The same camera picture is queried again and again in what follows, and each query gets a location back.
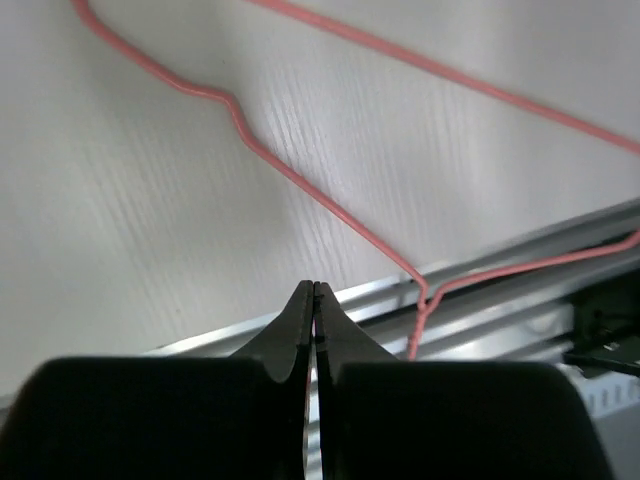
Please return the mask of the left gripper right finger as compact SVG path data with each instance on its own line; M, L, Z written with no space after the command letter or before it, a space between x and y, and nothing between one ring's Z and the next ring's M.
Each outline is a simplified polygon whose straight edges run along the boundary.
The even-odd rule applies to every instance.
M347 364L397 360L351 320L326 282L314 283L313 318L319 388L335 386Z

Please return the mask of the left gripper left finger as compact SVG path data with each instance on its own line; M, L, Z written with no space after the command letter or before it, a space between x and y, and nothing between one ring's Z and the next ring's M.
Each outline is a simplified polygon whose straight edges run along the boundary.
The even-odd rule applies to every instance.
M312 324L313 282L304 280L282 311L230 358L258 362L277 383L305 380L311 357Z

